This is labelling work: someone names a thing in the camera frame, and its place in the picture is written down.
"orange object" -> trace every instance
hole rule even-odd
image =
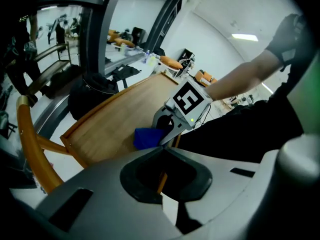
[[[160,182],[159,182],[158,190],[156,191],[158,194],[160,194],[162,192],[162,190],[164,189],[167,178],[168,178],[168,175],[163,171],[160,175]]]
[[[160,56],[160,61],[173,69],[183,69],[184,67],[176,60],[168,57],[168,56]]]
[[[211,81],[211,78],[212,78],[212,75],[208,74],[206,71],[204,71],[204,74],[203,74],[203,78],[205,80],[207,80],[208,82]]]
[[[114,43],[115,40],[116,40],[117,38],[119,38],[119,34],[117,34],[117,33],[112,33],[112,34],[110,34],[109,36],[110,36],[110,38],[109,38],[108,41],[109,41],[110,43]]]
[[[62,179],[52,168],[39,145],[34,125],[31,120],[28,98],[20,96],[16,103],[16,115],[23,154],[40,185],[47,193],[63,183]]]
[[[122,39],[122,38],[116,38],[114,41],[116,42],[117,46],[121,46],[122,44],[126,44],[130,48],[135,47],[135,44],[133,42],[130,42],[130,41]]]
[[[39,134],[36,135],[36,139],[40,147],[44,150],[49,150],[63,155],[71,156],[71,154],[68,152],[65,146],[61,146],[45,137],[40,136]]]
[[[210,84],[214,84],[215,82],[218,81],[217,79],[212,78],[212,76],[207,72],[201,73],[200,71],[198,71],[195,74],[194,78],[197,82],[202,84],[204,87],[208,87]]]
[[[111,36],[112,34],[114,34],[116,31],[115,30],[113,30],[113,29],[109,29],[109,31],[108,31],[108,35],[109,36]]]

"human arm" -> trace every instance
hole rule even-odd
[[[209,85],[205,91],[214,101],[237,96],[256,87],[281,67],[281,61],[269,50],[264,50],[252,61],[240,64],[222,79]]]
[[[216,100],[243,94],[270,77],[280,68],[292,63],[297,45],[300,17],[290,14],[277,28],[266,49],[250,62],[245,62],[205,90]]]
[[[30,18],[30,40],[36,44],[36,36],[37,36],[37,30],[38,30],[38,18],[37,14],[31,15]]]
[[[37,39],[40,39],[43,36],[44,32],[41,31],[41,34],[38,35]]]

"black opening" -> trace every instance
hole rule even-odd
[[[249,177],[249,178],[252,178],[255,175],[254,171],[240,169],[240,168],[232,168],[230,170],[230,172],[234,173],[234,174],[242,175],[242,176],[245,176],[245,177]]]
[[[93,192],[79,188],[50,218],[49,222],[68,232],[74,221],[89,201]]]
[[[212,182],[212,174],[204,165],[172,149],[154,149],[123,167],[120,181],[137,201],[161,204],[157,193],[162,175],[167,179],[162,192],[178,202],[199,200]]]
[[[195,168],[164,150],[142,162],[136,169],[136,178],[147,188],[157,191],[162,172],[167,180],[162,192],[178,200],[181,190],[190,184],[197,175]]]

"person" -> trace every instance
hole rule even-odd
[[[132,42],[134,40],[134,37],[129,32],[130,32],[130,29],[126,28],[124,32],[120,33],[120,38]]]
[[[68,21],[66,19],[63,21],[63,27],[62,28],[64,29],[65,36],[67,36],[67,37],[71,36],[71,30],[70,30],[70,27],[68,25]]]
[[[57,23],[55,28],[56,43],[59,45],[65,44],[65,29],[61,27],[60,22]],[[59,53],[62,53],[66,49],[65,46],[58,49]]]
[[[44,34],[43,30],[44,30],[44,28],[42,26],[40,26],[39,29],[36,31],[35,39],[40,39],[43,36],[43,34]]]
[[[79,35],[80,25],[78,23],[77,18],[73,18],[73,22],[71,24],[70,31],[72,34],[77,33]]]
[[[30,21],[30,34],[27,31],[27,18]],[[29,17],[12,19],[1,48],[1,65],[9,76],[12,84],[22,95],[28,94],[28,86],[24,78],[26,72],[35,81],[41,75],[38,63],[33,60],[37,55],[36,38],[38,31],[37,13]],[[40,92],[44,95],[48,90],[44,86]],[[29,95],[33,102],[37,102],[35,95]]]
[[[183,134],[178,147],[216,158],[259,163],[266,152],[280,149],[286,141],[300,136],[303,129],[287,95],[308,69],[316,50],[305,17],[285,17],[260,55],[205,90],[214,101],[237,96],[291,65],[287,82],[268,101],[257,101]]]

